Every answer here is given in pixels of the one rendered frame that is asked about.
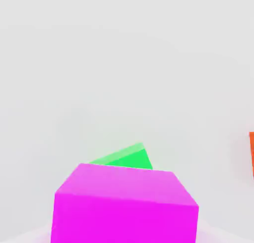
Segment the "small green cube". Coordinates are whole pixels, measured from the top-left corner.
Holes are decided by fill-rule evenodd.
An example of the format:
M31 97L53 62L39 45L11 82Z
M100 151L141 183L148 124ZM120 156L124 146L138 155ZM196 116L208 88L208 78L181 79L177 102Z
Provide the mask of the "small green cube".
M109 154L105 157L91 161L90 164L110 165L118 167L129 167L152 170L152 164L148 158L145 147L142 143L131 145L120 151Z

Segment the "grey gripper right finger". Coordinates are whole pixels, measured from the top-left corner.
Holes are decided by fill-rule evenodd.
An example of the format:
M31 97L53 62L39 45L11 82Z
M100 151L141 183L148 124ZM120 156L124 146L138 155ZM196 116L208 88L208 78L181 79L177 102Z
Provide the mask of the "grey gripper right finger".
M206 221L199 220L197 225L196 243L248 243L248 239L212 227Z

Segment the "large orange box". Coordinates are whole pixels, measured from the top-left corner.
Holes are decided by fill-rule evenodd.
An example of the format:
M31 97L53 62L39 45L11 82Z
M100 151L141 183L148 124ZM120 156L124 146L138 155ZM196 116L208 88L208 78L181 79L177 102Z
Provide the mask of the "large orange box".
M254 177L254 132L249 132L250 137L250 150L251 150L251 159L252 159L252 171Z

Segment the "small magenta cube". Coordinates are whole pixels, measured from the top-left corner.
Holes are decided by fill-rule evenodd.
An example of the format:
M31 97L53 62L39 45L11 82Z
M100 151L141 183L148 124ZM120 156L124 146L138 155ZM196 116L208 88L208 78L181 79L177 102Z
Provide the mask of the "small magenta cube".
M80 164L55 193L51 243L195 243L198 212L172 172Z

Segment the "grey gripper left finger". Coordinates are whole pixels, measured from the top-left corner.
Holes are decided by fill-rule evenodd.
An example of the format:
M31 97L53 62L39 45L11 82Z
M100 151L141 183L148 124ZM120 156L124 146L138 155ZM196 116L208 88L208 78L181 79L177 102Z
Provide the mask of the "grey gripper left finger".
M20 234L3 243L51 243L51 224Z

